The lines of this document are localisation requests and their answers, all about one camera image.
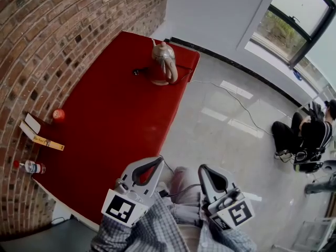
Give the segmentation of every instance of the pants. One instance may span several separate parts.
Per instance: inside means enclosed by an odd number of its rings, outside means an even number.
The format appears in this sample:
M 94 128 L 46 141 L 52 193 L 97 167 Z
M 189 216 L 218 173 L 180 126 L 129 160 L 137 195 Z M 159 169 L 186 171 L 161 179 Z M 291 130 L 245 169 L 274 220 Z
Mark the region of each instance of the pants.
M 296 112 L 292 118 L 291 127 L 280 121 L 273 123 L 272 133 L 277 152 L 289 150 L 291 153 L 297 153 L 300 150 L 302 140 L 299 137 L 299 127 L 302 119 L 301 114 Z
M 188 186 L 199 183 L 200 180 L 196 170 L 177 167 L 170 183 L 170 194 L 179 193 Z M 164 186 L 164 184 L 159 183 L 157 190 L 167 189 Z M 189 224 L 197 227 L 202 226 L 199 215 L 201 207 L 200 186 L 192 187 L 175 197 L 166 197 L 163 200 L 177 224 Z
M 319 192 L 336 192 L 336 177 L 332 177 L 330 181 L 308 184 L 304 187 L 304 192 L 306 194 L 313 194 Z

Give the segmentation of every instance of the plastic bottle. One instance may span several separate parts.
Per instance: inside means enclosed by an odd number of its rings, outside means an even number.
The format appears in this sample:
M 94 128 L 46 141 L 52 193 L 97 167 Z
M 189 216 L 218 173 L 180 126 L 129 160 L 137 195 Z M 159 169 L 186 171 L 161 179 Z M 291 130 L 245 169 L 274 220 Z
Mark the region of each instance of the plastic bottle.
M 35 163 L 33 161 L 27 160 L 25 163 L 20 163 L 18 161 L 14 161 L 13 166 L 15 168 L 23 168 L 27 173 L 37 173 L 44 174 L 46 172 L 46 167 L 43 163 Z

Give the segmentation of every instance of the wall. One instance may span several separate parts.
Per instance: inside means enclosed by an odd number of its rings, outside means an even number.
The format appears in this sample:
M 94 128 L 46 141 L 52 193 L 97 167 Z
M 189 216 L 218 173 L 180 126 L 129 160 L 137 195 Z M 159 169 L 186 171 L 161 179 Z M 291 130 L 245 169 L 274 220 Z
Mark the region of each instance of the wall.
M 334 18 L 319 41 L 307 53 L 308 59 L 336 90 L 334 55 L 336 53 L 336 19 Z
M 301 83 L 245 49 L 271 1 L 168 0 L 166 21 L 153 37 L 174 36 L 223 55 L 306 103 L 311 97 Z
M 90 64 L 121 30 L 152 34 L 166 0 L 0 0 L 0 238 L 50 223 L 54 202 L 13 161 L 38 146 L 18 124 L 50 121 Z

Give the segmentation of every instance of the red apple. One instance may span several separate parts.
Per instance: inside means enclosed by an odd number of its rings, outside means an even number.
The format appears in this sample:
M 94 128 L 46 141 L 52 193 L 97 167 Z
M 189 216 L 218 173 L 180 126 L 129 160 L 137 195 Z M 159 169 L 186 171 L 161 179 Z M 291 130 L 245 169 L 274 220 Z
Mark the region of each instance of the red apple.
M 65 118 L 65 113 L 63 109 L 56 109 L 52 115 L 55 122 L 63 122 Z

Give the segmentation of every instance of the label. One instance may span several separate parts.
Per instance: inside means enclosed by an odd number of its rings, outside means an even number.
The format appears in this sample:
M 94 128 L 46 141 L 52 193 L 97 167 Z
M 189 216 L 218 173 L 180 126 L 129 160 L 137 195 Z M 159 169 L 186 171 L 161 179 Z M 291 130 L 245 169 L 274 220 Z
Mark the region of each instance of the label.
M 45 138 L 40 137 L 38 135 L 34 136 L 33 142 L 39 143 L 41 145 L 48 146 L 48 147 L 53 148 L 53 149 L 62 150 L 62 151 L 64 150 L 64 145 L 58 144 L 56 142 L 45 139 Z
M 210 219 L 222 230 L 241 226 L 255 216 L 251 201 L 243 198 L 240 201 L 218 211 Z
M 109 190 L 101 212 L 104 216 L 108 216 L 114 221 L 131 228 L 148 209 L 148 206 L 136 202 L 126 195 Z
M 25 164 L 25 169 L 27 173 L 40 173 L 41 172 L 41 165 L 33 162 L 33 161 L 26 161 Z

